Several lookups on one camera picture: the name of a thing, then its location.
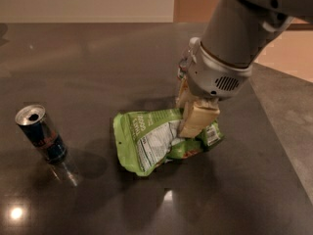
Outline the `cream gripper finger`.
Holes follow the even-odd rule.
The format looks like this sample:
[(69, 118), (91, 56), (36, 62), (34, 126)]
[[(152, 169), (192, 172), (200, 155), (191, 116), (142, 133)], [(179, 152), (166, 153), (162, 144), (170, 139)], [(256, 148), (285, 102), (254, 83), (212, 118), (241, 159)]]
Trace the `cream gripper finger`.
[(179, 136), (195, 138), (204, 128), (211, 125), (219, 114), (220, 110), (216, 102), (210, 100), (187, 102), (179, 125)]
[(188, 81), (183, 78), (176, 99), (176, 107), (183, 109), (183, 118), (190, 118), (196, 97), (191, 93)]

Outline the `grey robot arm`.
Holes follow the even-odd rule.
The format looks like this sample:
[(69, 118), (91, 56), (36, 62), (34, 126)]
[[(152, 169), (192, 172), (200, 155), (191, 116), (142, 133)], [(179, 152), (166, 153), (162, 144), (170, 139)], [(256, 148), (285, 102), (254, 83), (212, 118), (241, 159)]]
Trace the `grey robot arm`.
[(181, 137), (194, 138), (216, 120), (218, 103), (239, 93), (252, 63), (295, 18), (310, 23), (313, 0), (219, 0), (203, 35), (190, 39), (179, 63)]

